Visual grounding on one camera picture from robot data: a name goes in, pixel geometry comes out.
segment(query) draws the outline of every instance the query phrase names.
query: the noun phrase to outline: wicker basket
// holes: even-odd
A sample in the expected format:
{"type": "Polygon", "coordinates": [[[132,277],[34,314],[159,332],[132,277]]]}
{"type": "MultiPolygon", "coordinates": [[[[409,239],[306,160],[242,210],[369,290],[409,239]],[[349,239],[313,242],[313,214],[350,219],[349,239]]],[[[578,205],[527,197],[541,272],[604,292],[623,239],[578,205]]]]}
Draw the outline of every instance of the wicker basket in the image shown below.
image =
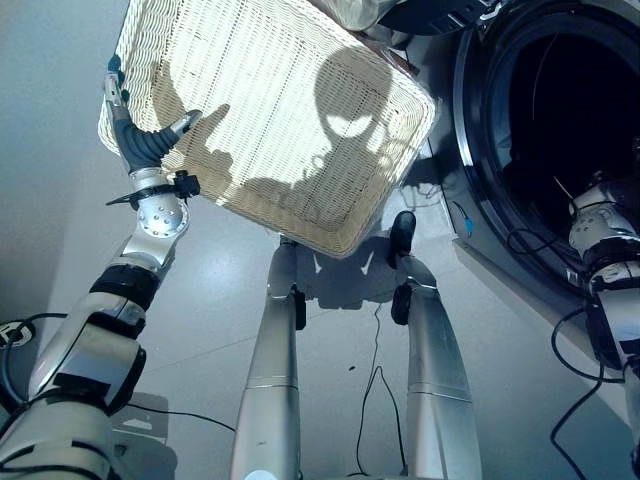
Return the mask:
{"type": "MultiPolygon", "coordinates": [[[[140,128],[204,112],[167,170],[334,257],[358,245],[434,119],[423,90],[306,0],[131,0],[116,52],[140,128]]],[[[117,153],[104,106],[99,135],[117,153]]]]}

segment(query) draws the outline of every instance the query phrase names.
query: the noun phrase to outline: washing machine drum opening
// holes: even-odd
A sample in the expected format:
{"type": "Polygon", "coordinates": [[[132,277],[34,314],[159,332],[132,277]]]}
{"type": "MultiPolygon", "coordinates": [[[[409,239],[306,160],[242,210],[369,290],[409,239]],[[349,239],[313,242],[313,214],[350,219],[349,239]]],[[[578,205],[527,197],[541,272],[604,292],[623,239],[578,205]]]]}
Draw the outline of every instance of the washing machine drum opening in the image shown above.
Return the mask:
{"type": "Polygon", "coordinates": [[[499,159],[504,186],[521,212],[556,234],[566,235],[570,222],[559,184],[578,196],[598,171],[614,178],[632,173],[640,78],[601,43],[556,34],[527,45],[513,67],[507,108],[510,148],[499,159]]]}

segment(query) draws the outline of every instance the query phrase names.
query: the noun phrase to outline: washing machine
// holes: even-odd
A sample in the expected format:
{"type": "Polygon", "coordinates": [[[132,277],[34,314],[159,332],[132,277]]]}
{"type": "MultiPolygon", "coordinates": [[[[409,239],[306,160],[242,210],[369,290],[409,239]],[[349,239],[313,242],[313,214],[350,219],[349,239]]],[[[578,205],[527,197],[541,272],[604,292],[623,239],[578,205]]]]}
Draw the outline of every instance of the washing machine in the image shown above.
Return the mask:
{"type": "MultiPolygon", "coordinates": [[[[386,23],[422,34],[407,55],[440,102],[429,142],[459,258],[550,332],[583,303],[571,198],[640,179],[640,1],[443,1],[430,21],[411,3],[386,23]]],[[[572,329],[570,360],[597,370],[572,329]]],[[[622,389],[611,392],[628,421],[622,389]]]]}

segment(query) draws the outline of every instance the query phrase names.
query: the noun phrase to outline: white floor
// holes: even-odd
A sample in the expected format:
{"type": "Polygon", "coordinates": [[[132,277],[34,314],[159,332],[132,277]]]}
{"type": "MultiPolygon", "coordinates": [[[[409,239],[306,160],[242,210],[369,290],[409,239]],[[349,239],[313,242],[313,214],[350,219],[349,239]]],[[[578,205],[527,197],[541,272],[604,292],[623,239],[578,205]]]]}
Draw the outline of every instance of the white floor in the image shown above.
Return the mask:
{"type": "MultiPolygon", "coordinates": [[[[128,193],[129,184],[120,160],[96,134],[103,69],[125,8],[124,0],[0,4],[3,319],[70,309],[133,227],[130,209],[104,207],[128,193]]],[[[278,239],[204,199],[190,205],[191,229],[140,337],[148,364],[135,399],[234,424],[278,239]]],[[[396,194],[382,227],[403,208],[396,194]]],[[[547,338],[458,263],[442,208],[419,208],[416,215],[414,252],[436,274],[458,335],[485,478],[572,478],[548,435],[587,387],[555,361],[547,338]]],[[[389,316],[391,272],[374,255],[362,281],[345,285],[344,273],[362,272],[367,263],[369,251],[359,253],[342,263],[321,261],[324,274],[306,277],[317,298],[309,302],[307,328],[298,334],[305,478],[356,471],[376,299],[384,302],[379,360],[404,415],[407,336],[389,316]]],[[[125,456],[143,470],[140,478],[227,474],[233,438],[226,430],[132,409],[117,421],[147,435],[126,440],[125,456]]],[[[561,441],[589,478],[632,478],[630,434],[600,400],[585,405],[561,441]]],[[[366,412],[361,458],[372,472],[397,473],[401,467],[392,405],[380,384],[366,412]]]]}

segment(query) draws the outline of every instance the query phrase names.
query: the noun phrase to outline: black cable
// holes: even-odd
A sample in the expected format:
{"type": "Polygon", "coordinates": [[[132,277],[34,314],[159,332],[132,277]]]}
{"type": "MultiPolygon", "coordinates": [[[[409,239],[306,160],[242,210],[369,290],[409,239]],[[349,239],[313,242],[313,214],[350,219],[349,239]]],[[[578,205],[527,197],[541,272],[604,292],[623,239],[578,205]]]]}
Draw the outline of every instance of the black cable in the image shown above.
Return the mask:
{"type": "MultiPolygon", "coordinates": [[[[621,209],[626,210],[628,212],[628,209],[626,207],[620,205],[617,202],[611,201],[611,200],[602,200],[602,201],[599,201],[599,202],[588,203],[586,205],[583,205],[580,208],[577,208],[577,206],[575,205],[575,202],[572,201],[571,203],[572,203],[572,206],[573,206],[573,213],[571,214],[571,221],[566,225],[566,227],[571,227],[572,223],[575,221],[575,219],[578,216],[578,213],[580,213],[581,210],[584,210],[585,208],[589,208],[589,207],[595,207],[597,205],[616,205],[618,208],[621,208],[621,209]]],[[[529,228],[514,228],[507,235],[507,238],[505,240],[505,244],[507,246],[507,249],[511,253],[513,253],[514,255],[534,255],[535,256],[536,253],[544,250],[545,248],[548,248],[565,265],[567,265],[568,267],[572,268],[573,270],[578,271],[579,269],[575,265],[573,265],[573,263],[571,263],[569,260],[567,260],[564,257],[564,255],[562,255],[560,252],[558,252],[555,248],[553,248],[553,244],[555,242],[557,242],[559,239],[560,239],[560,237],[556,235],[551,240],[545,240],[542,235],[540,235],[538,232],[535,232],[534,230],[531,230],[529,228]],[[539,245],[539,246],[537,246],[535,248],[530,248],[526,244],[524,239],[522,239],[522,235],[519,235],[520,238],[518,239],[518,241],[520,242],[520,244],[522,244],[525,247],[525,249],[524,250],[519,250],[519,249],[515,248],[514,245],[513,245],[512,239],[514,238],[514,236],[516,236],[519,233],[527,233],[529,235],[534,236],[541,243],[541,245],[539,245]]]]}
{"type": "Polygon", "coordinates": [[[562,446],[557,442],[556,436],[558,435],[558,432],[560,431],[562,426],[567,422],[567,420],[569,420],[571,415],[573,415],[576,412],[576,410],[578,410],[578,408],[580,408],[584,404],[584,402],[589,400],[589,398],[591,398],[600,389],[604,380],[605,380],[604,379],[604,363],[600,362],[600,373],[597,377],[596,384],[593,386],[591,390],[589,390],[582,397],[580,397],[578,401],[574,403],[571,406],[571,408],[569,408],[569,410],[566,411],[566,413],[562,416],[562,418],[558,420],[558,423],[556,423],[556,426],[553,427],[553,430],[551,430],[550,438],[551,438],[552,445],[556,448],[556,450],[560,452],[560,454],[564,457],[567,463],[571,465],[571,468],[573,468],[573,471],[576,473],[576,475],[580,480],[587,480],[587,477],[585,477],[585,475],[582,473],[582,470],[580,470],[580,467],[578,467],[576,462],[571,458],[571,456],[566,452],[566,450],[562,448],[562,446]]]}
{"type": "Polygon", "coordinates": [[[18,393],[13,382],[11,381],[11,375],[9,374],[9,352],[11,351],[11,347],[13,347],[13,342],[18,339],[18,335],[20,331],[26,327],[27,325],[31,325],[34,320],[38,320],[40,318],[65,318],[67,316],[66,313],[38,313],[36,315],[32,315],[29,318],[22,320],[18,328],[16,328],[11,335],[9,335],[9,340],[7,341],[7,345],[2,352],[2,365],[0,365],[0,378],[2,379],[2,385],[7,392],[7,394],[11,397],[11,399],[19,405],[23,405],[26,403],[26,399],[22,398],[22,396],[18,393]]]}
{"type": "Polygon", "coordinates": [[[373,349],[373,358],[371,359],[371,369],[369,371],[369,381],[367,382],[367,388],[365,389],[364,392],[364,396],[362,398],[362,408],[360,410],[360,427],[358,429],[358,440],[356,442],[356,463],[358,465],[358,469],[360,470],[359,472],[355,472],[352,474],[349,474],[348,476],[355,476],[355,475],[363,475],[368,477],[369,474],[365,472],[364,468],[362,468],[362,463],[360,461],[360,442],[362,441],[362,430],[364,427],[364,411],[367,405],[367,399],[369,398],[369,394],[371,393],[371,387],[373,386],[373,381],[375,380],[376,374],[378,372],[380,372],[380,378],[382,379],[382,382],[384,383],[387,392],[389,393],[389,396],[391,397],[391,401],[393,402],[393,408],[395,411],[395,416],[396,416],[396,428],[397,428],[397,432],[398,432],[398,445],[400,448],[400,457],[402,459],[402,468],[404,469],[407,465],[407,461],[405,458],[405,454],[404,454],[404,445],[402,442],[402,430],[400,427],[400,415],[398,413],[398,404],[396,402],[396,398],[393,395],[393,392],[391,391],[391,388],[389,387],[389,384],[387,383],[386,378],[384,377],[384,370],[382,369],[382,366],[378,365],[377,367],[375,366],[376,363],[376,358],[378,356],[378,349],[380,347],[380,344],[378,343],[378,338],[380,336],[380,317],[378,316],[378,312],[380,311],[380,308],[382,308],[382,304],[378,305],[378,308],[376,308],[375,312],[373,313],[373,316],[376,319],[377,322],[377,327],[376,327],[376,335],[374,338],[374,344],[375,347],[373,349]]]}
{"type": "Polygon", "coordinates": [[[205,420],[207,422],[211,422],[211,423],[215,423],[216,425],[222,427],[222,428],[226,428],[227,430],[231,431],[231,432],[235,432],[236,429],[233,427],[230,427],[229,425],[227,425],[226,423],[223,423],[219,420],[215,420],[213,418],[210,417],[205,417],[204,415],[199,415],[197,413],[190,413],[190,412],[176,412],[176,411],[171,411],[171,410],[158,410],[156,408],[150,408],[150,407],[143,407],[142,405],[137,405],[135,403],[127,403],[128,407],[132,407],[132,408],[137,408],[140,410],[146,410],[148,412],[154,412],[154,413],[163,413],[166,415],[182,415],[185,417],[193,417],[193,418],[198,418],[200,420],[205,420]]]}
{"type": "Polygon", "coordinates": [[[565,265],[567,265],[569,268],[571,268],[572,270],[578,271],[578,267],[576,267],[573,263],[571,263],[569,260],[567,260],[564,255],[562,255],[560,252],[558,252],[555,248],[553,248],[552,244],[558,240],[558,237],[552,239],[552,240],[545,240],[544,237],[542,235],[540,235],[538,232],[535,232],[529,228],[514,228],[513,230],[511,230],[509,232],[509,234],[507,235],[507,239],[506,239],[506,245],[507,245],[507,249],[509,249],[509,251],[515,255],[535,255],[536,253],[538,253],[541,250],[544,250],[545,248],[548,248],[556,257],[558,257],[562,263],[564,263],[565,265]],[[529,248],[528,245],[526,245],[526,243],[520,239],[520,243],[525,245],[526,250],[517,250],[516,248],[514,248],[511,239],[520,233],[528,233],[529,235],[532,235],[533,237],[535,237],[542,245],[536,247],[536,248],[529,248]]]}
{"type": "Polygon", "coordinates": [[[558,321],[556,326],[553,328],[553,332],[551,333],[551,349],[553,350],[553,353],[555,354],[556,358],[560,361],[560,363],[562,363],[565,367],[567,367],[569,370],[571,370],[573,373],[575,373],[580,377],[587,378],[595,382],[602,381],[602,383],[624,383],[624,378],[600,378],[600,376],[596,377],[595,375],[590,375],[588,373],[583,372],[582,370],[578,370],[576,367],[571,365],[567,360],[565,360],[565,358],[560,353],[560,350],[558,350],[558,333],[560,333],[560,329],[562,328],[562,325],[564,325],[565,322],[571,320],[573,317],[576,317],[581,313],[584,313],[584,311],[585,311],[584,308],[582,307],[578,308],[572,312],[569,312],[567,315],[565,315],[558,321]]]}
{"type": "Polygon", "coordinates": [[[557,242],[558,239],[560,237],[555,236],[554,238],[552,238],[551,240],[545,240],[544,237],[542,237],[542,235],[540,235],[537,232],[534,232],[533,230],[529,229],[529,228],[514,228],[513,230],[511,230],[509,232],[509,235],[507,235],[507,247],[509,248],[509,251],[511,253],[514,253],[516,255],[531,255],[533,253],[538,253],[541,250],[544,250],[545,248],[551,246],[553,243],[557,242]],[[536,247],[536,248],[529,248],[528,245],[526,245],[526,250],[517,250],[513,244],[511,243],[511,239],[517,234],[517,233],[521,233],[521,232],[526,232],[530,235],[533,235],[534,237],[536,237],[540,242],[542,242],[542,245],[536,247]]]}

